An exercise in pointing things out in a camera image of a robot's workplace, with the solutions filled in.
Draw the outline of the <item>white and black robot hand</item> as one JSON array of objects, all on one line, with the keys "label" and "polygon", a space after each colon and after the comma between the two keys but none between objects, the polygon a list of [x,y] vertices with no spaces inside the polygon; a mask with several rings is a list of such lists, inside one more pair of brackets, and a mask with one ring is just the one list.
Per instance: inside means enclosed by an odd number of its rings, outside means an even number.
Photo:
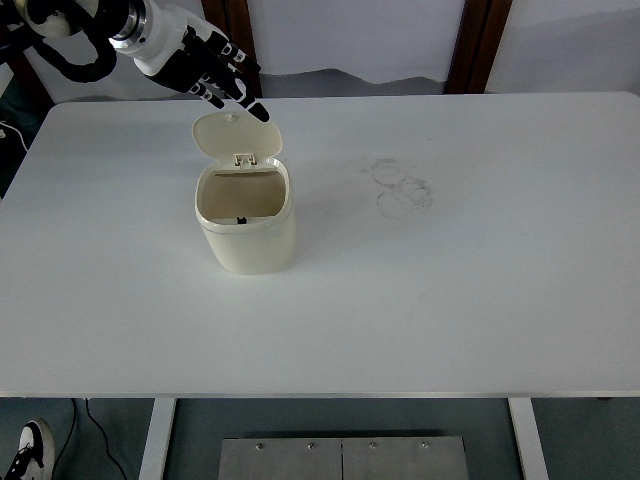
[{"label": "white and black robot hand", "polygon": [[257,71],[259,65],[218,27],[176,5],[143,1],[135,12],[136,25],[123,39],[110,42],[146,78],[222,108],[224,102],[213,93],[217,89],[258,120],[270,120],[237,69],[246,65]]}]

